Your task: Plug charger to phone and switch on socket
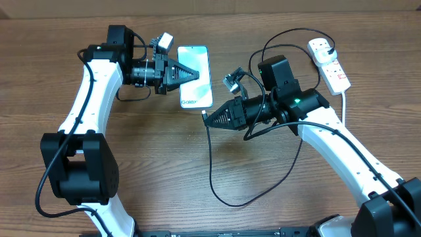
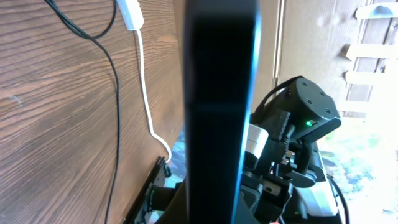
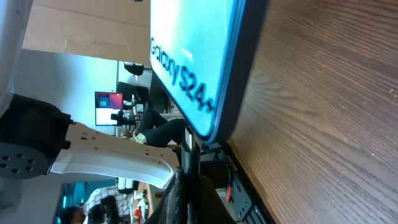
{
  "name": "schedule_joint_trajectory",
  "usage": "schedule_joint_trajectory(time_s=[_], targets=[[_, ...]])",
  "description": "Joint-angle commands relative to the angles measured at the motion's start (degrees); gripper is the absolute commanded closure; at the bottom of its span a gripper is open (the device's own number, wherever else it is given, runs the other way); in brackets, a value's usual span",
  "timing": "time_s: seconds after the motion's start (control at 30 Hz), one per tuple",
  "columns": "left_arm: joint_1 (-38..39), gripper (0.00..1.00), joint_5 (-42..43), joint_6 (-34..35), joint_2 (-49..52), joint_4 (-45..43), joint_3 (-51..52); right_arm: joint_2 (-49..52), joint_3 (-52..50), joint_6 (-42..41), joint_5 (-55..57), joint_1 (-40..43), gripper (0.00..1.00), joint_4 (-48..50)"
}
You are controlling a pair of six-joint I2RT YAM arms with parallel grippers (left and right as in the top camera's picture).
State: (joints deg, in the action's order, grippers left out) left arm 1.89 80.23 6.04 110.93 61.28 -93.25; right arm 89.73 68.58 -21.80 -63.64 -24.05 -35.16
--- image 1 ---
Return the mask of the Samsung Galaxy smartphone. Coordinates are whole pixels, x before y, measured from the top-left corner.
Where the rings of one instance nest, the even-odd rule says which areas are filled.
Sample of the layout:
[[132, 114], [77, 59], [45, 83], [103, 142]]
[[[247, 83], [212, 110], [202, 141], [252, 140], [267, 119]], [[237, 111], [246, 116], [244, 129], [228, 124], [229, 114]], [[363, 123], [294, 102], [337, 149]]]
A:
[[202, 109], [213, 105], [209, 50], [205, 45], [178, 47], [178, 62], [199, 73], [199, 78], [180, 86], [180, 106], [183, 109]]

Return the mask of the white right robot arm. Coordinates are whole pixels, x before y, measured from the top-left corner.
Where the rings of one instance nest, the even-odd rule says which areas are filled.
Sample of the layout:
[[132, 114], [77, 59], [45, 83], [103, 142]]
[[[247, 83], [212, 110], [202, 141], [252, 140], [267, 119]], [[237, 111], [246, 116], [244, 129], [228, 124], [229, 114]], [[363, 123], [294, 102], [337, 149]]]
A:
[[310, 144], [344, 181], [359, 211], [355, 217], [332, 215], [314, 223], [307, 236], [419, 236], [420, 181], [404, 180], [376, 159], [339, 120], [315, 89], [302, 90], [288, 60], [278, 55], [259, 63], [262, 94], [239, 95], [211, 115], [207, 128], [246, 130], [257, 136], [257, 123], [288, 127]]

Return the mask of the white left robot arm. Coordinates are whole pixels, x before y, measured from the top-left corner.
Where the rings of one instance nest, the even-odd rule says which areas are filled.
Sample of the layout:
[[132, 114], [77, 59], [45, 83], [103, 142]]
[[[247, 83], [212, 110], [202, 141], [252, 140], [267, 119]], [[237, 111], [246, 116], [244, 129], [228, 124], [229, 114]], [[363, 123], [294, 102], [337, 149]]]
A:
[[136, 220], [118, 197], [118, 164], [105, 139], [113, 101], [123, 85], [164, 95], [197, 80], [199, 73], [168, 56], [174, 38], [163, 33], [146, 43], [124, 25], [111, 25], [107, 40], [78, 52], [83, 79], [74, 104], [55, 133], [40, 141], [41, 183], [86, 213], [99, 236], [139, 236]]

